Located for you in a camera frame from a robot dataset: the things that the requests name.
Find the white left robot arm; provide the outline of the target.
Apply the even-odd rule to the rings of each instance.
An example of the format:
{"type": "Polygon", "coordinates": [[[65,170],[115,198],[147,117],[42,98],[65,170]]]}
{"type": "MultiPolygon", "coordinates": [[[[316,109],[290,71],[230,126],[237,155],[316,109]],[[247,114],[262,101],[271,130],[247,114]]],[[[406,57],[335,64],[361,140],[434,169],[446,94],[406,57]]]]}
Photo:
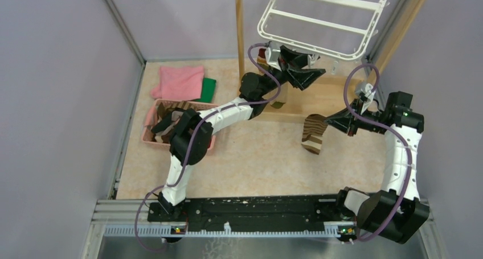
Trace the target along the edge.
{"type": "Polygon", "coordinates": [[[325,74],[325,69],[309,68],[309,55],[280,46],[272,48],[267,43],[257,43],[251,48],[264,47],[268,59],[274,58],[267,68],[257,62],[259,73],[248,72],[240,82],[239,95],[216,108],[195,111],[186,110],[174,127],[170,137],[170,168],[165,185],[158,195],[161,214],[169,221],[182,216],[181,203],[186,199],[186,188],[194,166],[207,154],[212,136],[237,122],[259,116],[270,102],[266,94],[281,93],[285,83],[303,91],[325,74]]]}

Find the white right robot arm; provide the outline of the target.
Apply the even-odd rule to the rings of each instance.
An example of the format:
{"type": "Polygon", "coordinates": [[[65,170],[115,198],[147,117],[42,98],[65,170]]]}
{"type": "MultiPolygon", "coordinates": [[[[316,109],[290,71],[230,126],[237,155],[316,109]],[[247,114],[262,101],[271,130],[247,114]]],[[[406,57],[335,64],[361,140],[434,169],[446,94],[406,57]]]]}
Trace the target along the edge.
{"type": "Polygon", "coordinates": [[[334,213],[341,220],[354,218],[357,229],[366,231],[362,241],[373,235],[398,244],[406,243],[429,217],[429,207],[420,201],[416,162],[424,131],[424,116],[411,109],[412,95],[389,94],[383,111],[363,111],[363,101],[329,116],[325,122],[352,137],[363,129],[382,134],[386,160],[381,188],[368,194],[346,187],[339,191],[334,213]]]}

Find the brown beige striped sock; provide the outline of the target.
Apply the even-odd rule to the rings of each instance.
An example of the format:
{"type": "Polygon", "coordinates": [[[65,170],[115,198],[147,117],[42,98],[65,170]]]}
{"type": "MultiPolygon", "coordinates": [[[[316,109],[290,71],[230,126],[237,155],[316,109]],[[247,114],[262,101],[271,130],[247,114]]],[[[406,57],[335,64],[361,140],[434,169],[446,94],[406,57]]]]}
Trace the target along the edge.
{"type": "Polygon", "coordinates": [[[326,117],[310,114],[304,120],[301,146],[312,154],[319,155],[322,149],[323,135],[328,127],[326,117]]]}

